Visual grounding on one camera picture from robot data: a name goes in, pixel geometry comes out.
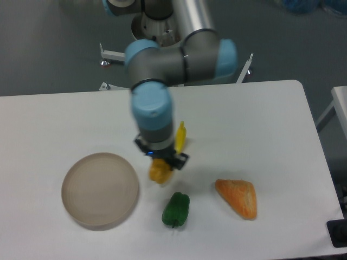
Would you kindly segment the silver and grey robot arm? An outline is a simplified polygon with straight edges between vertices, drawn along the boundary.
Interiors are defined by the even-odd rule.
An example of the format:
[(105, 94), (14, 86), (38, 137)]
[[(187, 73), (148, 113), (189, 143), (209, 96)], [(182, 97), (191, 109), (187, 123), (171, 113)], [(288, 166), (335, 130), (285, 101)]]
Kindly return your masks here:
[(145, 25), (144, 38), (127, 46), (124, 67), (132, 82), (131, 111), (139, 129), (136, 145), (146, 156), (180, 170), (189, 157), (175, 149), (169, 88), (233, 74), (236, 46), (218, 36), (206, 1), (103, 1), (103, 6), (114, 16), (142, 13), (154, 21), (176, 22), (179, 45), (161, 46)]

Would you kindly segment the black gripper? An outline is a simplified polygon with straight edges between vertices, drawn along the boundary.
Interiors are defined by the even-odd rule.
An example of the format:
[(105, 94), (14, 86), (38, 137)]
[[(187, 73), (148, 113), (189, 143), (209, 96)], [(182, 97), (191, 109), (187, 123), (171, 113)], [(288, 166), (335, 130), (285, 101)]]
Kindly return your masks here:
[(143, 140), (141, 135), (137, 135), (134, 139), (134, 143), (146, 156), (152, 159), (164, 159), (171, 170), (180, 171), (189, 159), (189, 156), (185, 153), (176, 153), (173, 142), (165, 148), (154, 149)]

